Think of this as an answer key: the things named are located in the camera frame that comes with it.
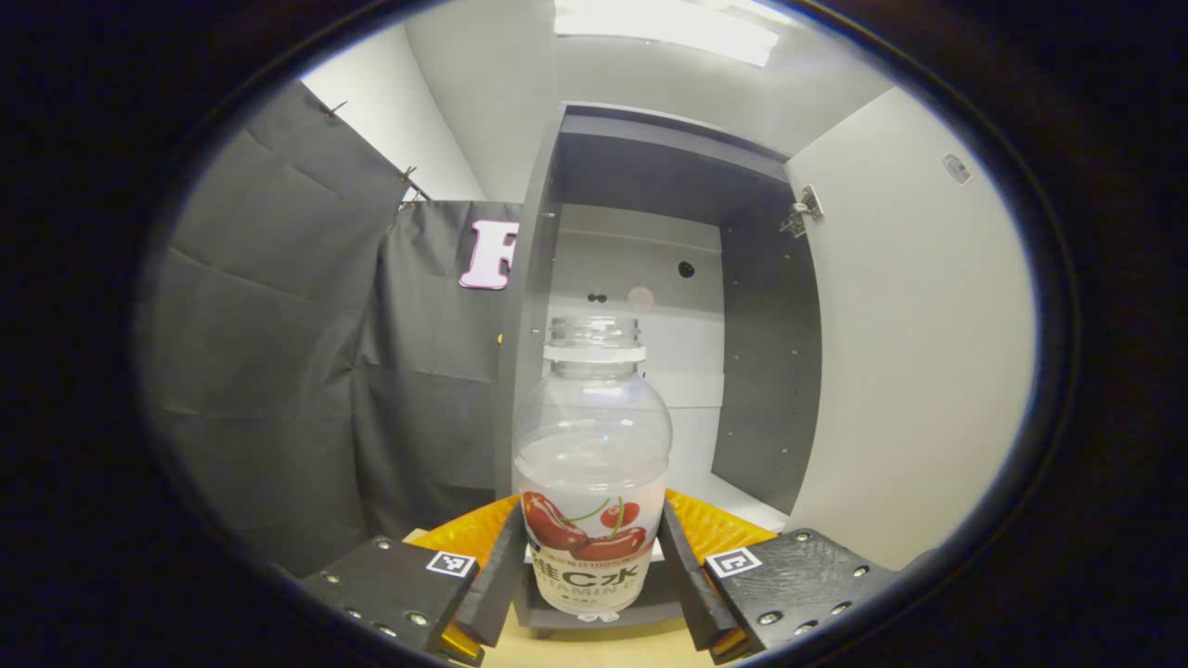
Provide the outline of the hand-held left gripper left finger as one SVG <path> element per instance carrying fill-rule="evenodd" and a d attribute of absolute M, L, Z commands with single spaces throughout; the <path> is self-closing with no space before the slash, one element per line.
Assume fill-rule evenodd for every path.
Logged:
<path fill-rule="evenodd" d="M 297 582 L 385 644 L 480 667 L 522 587 L 526 546 L 522 499 L 506 497 L 411 540 L 369 537 Z"/>

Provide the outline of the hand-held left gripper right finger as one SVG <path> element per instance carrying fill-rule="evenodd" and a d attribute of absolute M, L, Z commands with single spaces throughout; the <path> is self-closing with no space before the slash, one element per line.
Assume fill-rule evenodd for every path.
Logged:
<path fill-rule="evenodd" d="M 675 490 L 658 542 L 691 642 L 716 664 L 797 653 L 902 576 L 819 530 L 769 532 Z"/>

